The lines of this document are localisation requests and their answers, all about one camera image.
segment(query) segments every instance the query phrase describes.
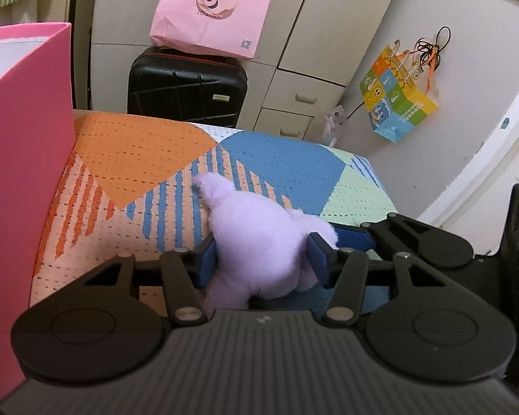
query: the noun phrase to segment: black suitcase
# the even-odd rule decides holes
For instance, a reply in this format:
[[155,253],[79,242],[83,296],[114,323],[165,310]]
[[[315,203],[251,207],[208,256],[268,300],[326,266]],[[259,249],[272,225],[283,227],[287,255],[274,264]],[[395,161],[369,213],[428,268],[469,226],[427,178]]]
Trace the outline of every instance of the black suitcase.
[[151,47],[130,68],[127,112],[233,128],[247,89],[235,59]]

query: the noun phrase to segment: screw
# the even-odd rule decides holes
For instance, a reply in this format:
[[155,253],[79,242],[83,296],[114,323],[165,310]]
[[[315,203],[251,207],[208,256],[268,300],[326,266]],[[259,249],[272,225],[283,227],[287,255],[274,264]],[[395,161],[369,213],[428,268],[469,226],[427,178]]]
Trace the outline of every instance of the screw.
[[325,315],[333,321],[350,321],[354,318],[354,311],[349,307],[331,307]]
[[180,321],[198,321],[202,311],[198,307],[184,306],[175,311],[175,317]]

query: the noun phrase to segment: white door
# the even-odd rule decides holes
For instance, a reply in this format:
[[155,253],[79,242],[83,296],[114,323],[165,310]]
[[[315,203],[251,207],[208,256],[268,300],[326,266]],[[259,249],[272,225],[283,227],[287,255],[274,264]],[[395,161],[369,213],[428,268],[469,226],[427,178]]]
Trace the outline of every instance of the white door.
[[467,239],[476,254],[494,254],[500,246],[511,189],[515,184],[519,184],[519,141],[512,149],[512,155],[504,158],[443,228]]

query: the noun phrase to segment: purple plush toy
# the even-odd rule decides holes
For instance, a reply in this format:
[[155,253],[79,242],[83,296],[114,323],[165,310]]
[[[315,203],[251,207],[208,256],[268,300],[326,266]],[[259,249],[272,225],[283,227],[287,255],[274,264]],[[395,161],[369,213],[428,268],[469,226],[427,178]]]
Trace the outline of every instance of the purple plush toy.
[[252,296],[280,298],[305,291],[317,278],[306,257],[306,239],[318,232],[333,248],[338,236],[319,217],[285,210],[252,192],[239,192],[217,173],[194,177],[210,209],[219,265],[206,288],[204,310],[247,309]]

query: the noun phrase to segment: cabinet door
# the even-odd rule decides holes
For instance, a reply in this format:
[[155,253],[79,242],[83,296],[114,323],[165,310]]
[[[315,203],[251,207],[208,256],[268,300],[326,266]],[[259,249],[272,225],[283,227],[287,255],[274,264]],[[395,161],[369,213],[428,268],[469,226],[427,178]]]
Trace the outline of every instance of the cabinet door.
[[150,45],[159,0],[95,0],[93,44]]
[[390,0],[305,0],[280,68],[347,85]]
[[277,70],[263,107],[315,116],[335,107],[343,92],[340,85]]
[[127,87],[133,61],[147,47],[93,45],[90,85],[92,110],[127,113]]
[[287,139],[302,140],[313,117],[263,108],[254,131]]
[[246,131],[253,131],[263,100],[273,79],[275,67],[249,61],[242,62],[242,67],[246,71],[248,78],[248,92],[246,93],[236,127]]
[[303,1],[271,0],[254,61],[278,64]]

